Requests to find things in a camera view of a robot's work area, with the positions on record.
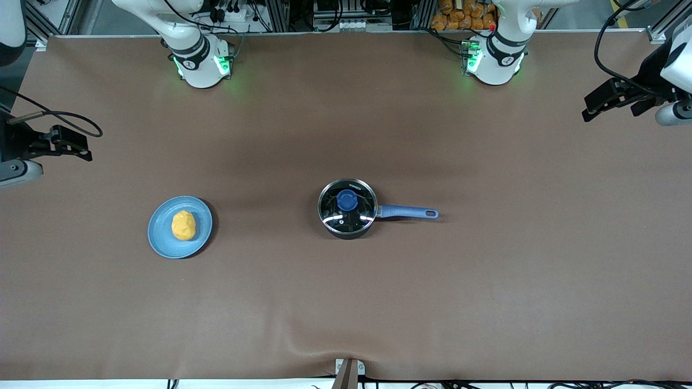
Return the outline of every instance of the blue lid knob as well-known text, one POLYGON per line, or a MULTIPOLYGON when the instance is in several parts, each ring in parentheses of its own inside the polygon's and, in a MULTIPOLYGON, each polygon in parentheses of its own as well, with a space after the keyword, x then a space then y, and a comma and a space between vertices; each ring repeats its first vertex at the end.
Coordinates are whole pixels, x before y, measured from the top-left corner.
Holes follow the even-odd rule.
POLYGON ((344 189, 336 195, 336 205, 342 211, 348 212, 358 206, 358 195, 350 189, 344 189))

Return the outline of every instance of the lid metal rim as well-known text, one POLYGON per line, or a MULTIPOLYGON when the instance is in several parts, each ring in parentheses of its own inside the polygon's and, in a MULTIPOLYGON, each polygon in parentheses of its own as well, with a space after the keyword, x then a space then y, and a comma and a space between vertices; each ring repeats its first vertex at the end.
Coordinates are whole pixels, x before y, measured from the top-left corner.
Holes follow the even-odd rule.
POLYGON ((361 180, 359 180, 359 179, 338 179, 338 180, 336 180, 336 181, 332 181, 331 183, 328 183, 327 186, 325 186, 324 189, 322 189, 322 192, 320 193, 320 196, 317 198, 317 214, 318 214, 319 217, 320 217, 320 221, 322 222, 322 224, 323 224, 325 227, 327 227, 328 230, 333 231, 334 233, 339 234, 339 235, 353 235, 353 234, 358 234, 358 233, 363 232, 363 230, 367 230, 368 228, 370 228, 370 225, 372 224, 373 221, 375 221, 375 218, 377 217, 377 210, 378 210, 378 207, 379 207, 379 206, 377 205, 377 196, 375 196, 375 191, 374 191, 368 184, 366 184, 365 182, 363 182, 363 181, 361 181, 361 180), (352 233, 344 233, 344 232, 342 232, 342 231, 336 230, 335 228, 332 228, 331 226, 329 226, 327 223, 325 223, 325 222, 322 220, 322 212, 321 212, 321 209, 320 209, 320 204, 322 203, 322 198, 324 197, 325 193, 327 193, 327 190, 330 189, 330 187, 332 187, 334 184, 340 183, 340 182, 342 182, 342 181, 354 181, 354 182, 357 182, 357 183, 361 184, 365 189, 368 190, 368 192, 370 192, 370 194, 372 195, 372 199, 374 200, 374 203, 375 203, 375 204, 374 204, 374 214, 372 215, 372 220, 368 221, 368 223, 367 223, 366 225, 364 225, 364 227, 363 227, 362 229, 360 229, 360 230, 358 230, 358 231, 354 231, 354 232, 352 232, 352 233))

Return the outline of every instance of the blue pan handle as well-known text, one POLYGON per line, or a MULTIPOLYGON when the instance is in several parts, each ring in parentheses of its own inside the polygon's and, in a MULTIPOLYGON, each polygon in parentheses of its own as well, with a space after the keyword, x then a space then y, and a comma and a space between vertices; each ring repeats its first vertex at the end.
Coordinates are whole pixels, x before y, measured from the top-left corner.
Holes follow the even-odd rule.
POLYGON ((418 217, 420 219, 437 219, 439 212, 432 208, 406 207, 406 206, 381 206, 379 217, 418 217))

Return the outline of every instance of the brown tablecloth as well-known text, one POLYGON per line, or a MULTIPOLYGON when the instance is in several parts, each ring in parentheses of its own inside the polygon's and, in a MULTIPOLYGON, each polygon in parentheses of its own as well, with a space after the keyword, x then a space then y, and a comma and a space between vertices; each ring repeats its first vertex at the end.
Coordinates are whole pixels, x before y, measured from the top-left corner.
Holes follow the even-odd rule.
MULTIPOLYGON (((607 78, 594 38, 537 34, 487 87, 427 35, 250 37, 208 90, 158 39, 51 39, 21 92, 105 135, 0 194, 0 378, 305 377, 352 356, 380 379, 692 380, 692 132, 583 123, 607 78), (335 239, 316 202, 343 177, 441 217, 335 239), (147 223, 184 194, 217 230, 166 260, 147 223)), ((632 75, 654 48, 614 33, 603 60, 632 75)))

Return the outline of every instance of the blue plate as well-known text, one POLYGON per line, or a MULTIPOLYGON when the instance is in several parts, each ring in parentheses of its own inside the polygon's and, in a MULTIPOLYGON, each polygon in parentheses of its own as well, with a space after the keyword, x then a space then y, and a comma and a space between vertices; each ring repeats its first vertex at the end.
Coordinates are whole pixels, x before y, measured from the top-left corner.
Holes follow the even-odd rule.
POLYGON ((212 233, 212 212, 204 201, 192 196, 178 196, 161 204, 151 220, 147 236, 149 244, 160 256, 179 259, 196 253, 209 239, 212 233), (171 223, 173 216, 182 210, 187 210, 194 216, 197 225, 194 237, 190 240, 180 240, 173 236, 171 223))

